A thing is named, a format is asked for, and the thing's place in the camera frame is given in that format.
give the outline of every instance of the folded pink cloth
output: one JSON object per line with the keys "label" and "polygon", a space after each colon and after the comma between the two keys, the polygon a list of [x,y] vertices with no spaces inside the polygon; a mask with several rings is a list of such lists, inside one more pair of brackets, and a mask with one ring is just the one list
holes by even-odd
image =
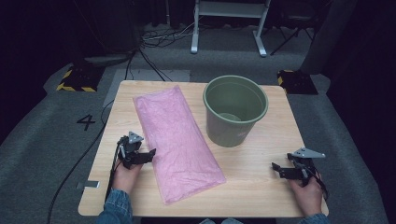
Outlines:
{"label": "folded pink cloth", "polygon": [[134,104],[165,204],[225,183],[179,86],[135,97]]}

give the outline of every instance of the number 4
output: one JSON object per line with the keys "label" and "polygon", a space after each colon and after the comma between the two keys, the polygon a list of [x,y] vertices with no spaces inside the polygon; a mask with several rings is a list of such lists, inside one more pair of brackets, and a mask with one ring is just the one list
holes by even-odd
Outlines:
{"label": "number 4", "polygon": [[77,123],[83,123],[83,124],[85,124],[85,129],[84,129],[84,131],[87,131],[88,130],[88,126],[90,126],[90,124],[92,124],[92,123],[95,123],[95,121],[91,121],[92,120],[92,115],[87,115],[87,116],[85,116],[84,118],[82,118],[82,119],[79,119],[78,121],[77,121]]}

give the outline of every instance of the black curtain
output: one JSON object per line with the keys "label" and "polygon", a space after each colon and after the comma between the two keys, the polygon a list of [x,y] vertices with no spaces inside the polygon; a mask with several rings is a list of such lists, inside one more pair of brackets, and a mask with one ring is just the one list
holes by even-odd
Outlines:
{"label": "black curtain", "polygon": [[396,223],[395,11],[394,1],[359,1],[323,71],[331,79],[327,94],[373,174],[389,223]]}

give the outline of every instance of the cable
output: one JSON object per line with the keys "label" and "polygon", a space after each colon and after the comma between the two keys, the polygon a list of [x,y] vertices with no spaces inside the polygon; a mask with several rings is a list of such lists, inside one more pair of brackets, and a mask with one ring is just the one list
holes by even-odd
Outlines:
{"label": "cable", "polygon": [[[126,76],[127,76],[127,74],[128,74],[128,68],[129,68],[129,64],[131,63],[132,58],[133,58],[133,57],[131,57],[131,58],[129,59],[129,62],[128,62],[128,65],[127,65],[127,68],[126,68],[125,80],[126,80]],[[51,217],[51,214],[52,214],[53,205],[55,205],[56,198],[58,197],[59,192],[61,191],[62,187],[64,186],[64,183],[67,181],[67,179],[70,177],[70,175],[74,172],[74,170],[77,168],[77,166],[78,166],[79,163],[82,161],[82,159],[84,159],[84,157],[87,155],[87,153],[91,150],[91,148],[93,147],[93,145],[95,144],[95,142],[99,139],[100,135],[101,135],[102,132],[104,131],[104,129],[105,129],[105,127],[106,127],[106,124],[107,124],[107,121],[103,121],[103,114],[104,114],[106,108],[107,108],[110,104],[112,104],[113,102],[114,102],[114,100],[110,101],[110,102],[105,106],[105,108],[103,108],[103,110],[102,110],[102,113],[101,113],[101,116],[100,116],[100,117],[101,117],[101,121],[102,121],[103,126],[102,126],[101,130],[100,130],[99,133],[96,135],[96,137],[93,139],[93,141],[91,142],[90,146],[84,151],[84,153],[81,155],[81,157],[78,159],[78,161],[74,164],[74,166],[72,167],[72,169],[69,171],[69,173],[66,175],[66,177],[65,177],[64,180],[62,181],[61,185],[60,185],[60,186],[58,187],[58,189],[56,190],[56,192],[55,192],[55,194],[54,194],[54,196],[53,196],[53,198],[52,198],[51,204],[50,204],[50,206],[49,206],[49,213],[48,213],[48,216],[47,216],[47,224],[50,224],[50,217]]]}
{"label": "cable", "polygon": [[78,13],[81,15],[82,19],[85,21],[85,23],[87,24],[88,28],[90,29],[90,31],[91,31],[93,37],[94,37],[94,38],[96,39],[96,41],[102,46],[102,48],[104,48],[104,49],[106,49],[106,50],[108,50],[108,51],[110,51],[110,52],[113,52],[113,53],[131,53],[131,52],[133,52],[133,51],[136,50],[135,48],[133,48],[133,49],[130,49],[130,50],[127,50],[127,51],[118,51],[118,50],[116,50],[116,49],[112,49],[112,48],[109,48],[108,46],[106,46],[106,45],[102,42],[102,40],[99,39],[99,37],[97,36],[97,34],[95,33],[95,31],[92,29],[90,23],[88,22],[87,18],[84,16],[84,13],[82,13],[82,11],[81,11],[79,5],[77,4],[76,0],[73,0],[73,3],[74,3],[74,5],[75,5],[76,8],[77,8]]}
{"label": "cable", "polygon": [[157,68],[157,66],[155,66],[155,64],[154,64],[152,61],[149,60],[149,57],[148,57],[145,53],[143,53],[142,49],[140,49],[139,51],[140,51],[140,54],[142,55],[143,59],[146,61],[146,63],[148,63],[148,65],[158,74],[158,76],[159,76],[163,81],[165,81],[165,79],[163,78],[163,76],[167,77],[170,81],[173,81],[173,80],[172,80],[169,76],[167,76],[164,72],[162,72],[161,70],[159,70],[159,69]]}
{"label": "cable", "polygon": [[92,143],[90,144],[90,146],[84,151],[84,153],[82,154],[82,156],[78,159],[78,161],[75,163],[75,165],[73,166],[73,168],[69,171],[69,173],[66,175],[66,177],[64,178],[64,180],[62,181],[61,185],[59,186],[59,188],[56,190],[55,195],[52,198],[52,202],[49,206],[49,213],[47,216],[47,223],[50,224],[50,216],[52,213],[52,208],[53,205],[55,205],[55,201],[56,198],[58,197],[59,192],[61,191],[62,187],[64,186],[64,183],[66,182],[66,180],[69,178],[69,176],[73,173],[73,171],[76,169],[76,167],[78,166],[78,164],[82,161],[82,159],[84,159],[85,155],[87,155],[87,153],[91,150],[91,148],[93,147],[93,145],[95,144],[95,142],[99,139],[100,135],[102,134],[103,130],[105,129],[106,124],[103,125],[102,129],[100,130],[100,132],[96,135],[96,137],[93,139]]}

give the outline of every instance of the plastic bucket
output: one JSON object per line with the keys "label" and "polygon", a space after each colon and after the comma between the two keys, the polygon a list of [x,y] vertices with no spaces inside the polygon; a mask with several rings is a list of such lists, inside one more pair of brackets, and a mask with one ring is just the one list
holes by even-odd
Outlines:
{"label": "plastic bucket", "polygon": [[268,110],[268,97],[252,80],[240,76],[217,77],[204,90],[206,132],[222,147],[240,145]]}

